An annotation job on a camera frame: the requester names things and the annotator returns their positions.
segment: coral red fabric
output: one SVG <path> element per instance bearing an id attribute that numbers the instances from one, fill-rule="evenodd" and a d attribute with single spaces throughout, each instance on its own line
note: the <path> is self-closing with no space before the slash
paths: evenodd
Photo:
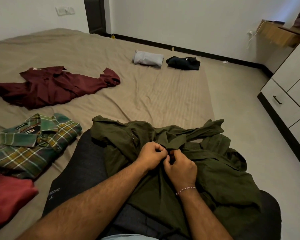
<path id="1" fill-rule="evenodd" d="M 38 190 L 32 180 L 0 174 L 0 226 L 12 218 L 37 193 Z"/>
<path id="2" fill-rule="evenodd" d="M 30 68 L 20 75 L 25 83 L 0 83 L 0 97 L 11 105 L 38 109 L 55 104 L 65 104 L 74 98 L 93 94 L 102 88 L 120 84 L 119 76 L 106 68 L 100 78 L 72 74 L 63 66 L 42 69 Z"/>

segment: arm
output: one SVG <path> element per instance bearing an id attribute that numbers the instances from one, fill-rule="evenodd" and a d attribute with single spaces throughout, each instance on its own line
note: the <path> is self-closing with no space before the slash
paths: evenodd
<path id="1" fill-rule="evenodd" d="M 149 170 L 155 169 L 167 154 L 167 151 L 155 142 L 145 144 L 134 163 L 64 202 L 26 230 L 17 240 L 95 240 L 120 210 L 139 181 Z"/>
<path id="2" fill-rule="evenodd" d="M 195 186 L 197 166 L 180 150 L 172 151 L 176 161 L 170 165 L 170 157 L 164 160 L 164 170 L 177 192 Z M 196 189 L 183 190 L 179 197 L 194 240 L 232 240 L 232 237 L 218 221 Z"/>

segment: wooden shelf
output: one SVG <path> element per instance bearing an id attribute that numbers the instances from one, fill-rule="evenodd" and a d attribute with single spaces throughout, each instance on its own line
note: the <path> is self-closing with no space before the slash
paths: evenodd
<path id="1" fill-rule="evenodd" d="M 262 20 L 257 34 L 264 36 L 280 47 L 296 47 L 300 43 L 300 29 L 284 28 L 282 24 Z"/>

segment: hand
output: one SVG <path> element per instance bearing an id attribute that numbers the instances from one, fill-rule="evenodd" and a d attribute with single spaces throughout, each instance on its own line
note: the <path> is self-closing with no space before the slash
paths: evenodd
<path id="1" fill-rule="evenodd" d="M 149 170 L 155 169 L 160 161 L 168 155 L 167 150 L 154 141 L 146 143 L 135 163 L 140 164 L 147 173 Z"/>
<path id="2" fill-rule="evenodd" d="M 164 170 L 171 180 L 177 192 L 187 187 L 194 187 L 196 185 L 196 177 L 198 168 L 197 165 L 188 159 L 181 151 L 173 150 L 171 154 L 174 155 L 176 161 L 170 165 L 170 156 L 164 160 Z"/>

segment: bracelet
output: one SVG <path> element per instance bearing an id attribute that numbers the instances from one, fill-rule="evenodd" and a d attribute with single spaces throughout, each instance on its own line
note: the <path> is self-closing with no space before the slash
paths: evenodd
<path id="1" fill-rule="evenodd" d="M 179 196 L 182 191 L 188 190 L 188 189 L 196 189 L 196 187 L 192 186 L 192 187 L 184 188 L 184 189 L 180 190 L 178 193 L 176 193 L 176 195 Z"/>

